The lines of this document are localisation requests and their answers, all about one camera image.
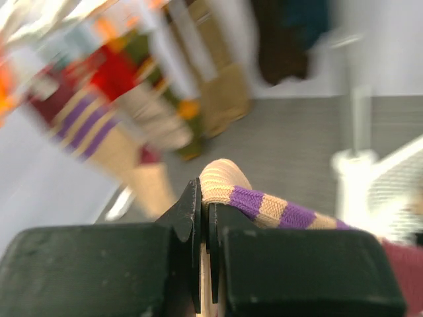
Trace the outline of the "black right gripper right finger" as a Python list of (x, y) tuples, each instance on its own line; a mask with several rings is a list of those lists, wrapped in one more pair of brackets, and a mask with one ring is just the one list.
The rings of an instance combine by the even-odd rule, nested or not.
[(209, 208), (211, 299), (219, 316), (404, 316), (382, 246), (361, 230), (262, 229)]

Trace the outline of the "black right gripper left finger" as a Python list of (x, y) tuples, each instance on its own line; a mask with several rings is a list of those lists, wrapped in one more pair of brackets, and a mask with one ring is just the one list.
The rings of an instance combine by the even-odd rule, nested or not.
[(1, 260), (1, 315), (197, 315), (201, 198), (195, 179), (153, 222), (20, 232)]

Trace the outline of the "maroon purple striped sock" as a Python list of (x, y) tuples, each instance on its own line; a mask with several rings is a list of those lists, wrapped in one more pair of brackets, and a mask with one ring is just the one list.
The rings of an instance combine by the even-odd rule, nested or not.
[(175, 203), (159, 152), (130, 134), (94, 89), (75, 88), (45, 68), (31, 78), (25, 97), (64, 150), (128, 188), (148, 217), (159, 218)]
[[(352, 227), (282, 198), (252, 189), (247, 177), (231, 160), (209, 163), (200, 174), (202, 205), (221, 203), (235, 207), (256, 225), (279, 229), (340, 229)], [(407, 304), (407, 316), (422, 312), (422, 247), (389, 242), (377, 237)]]

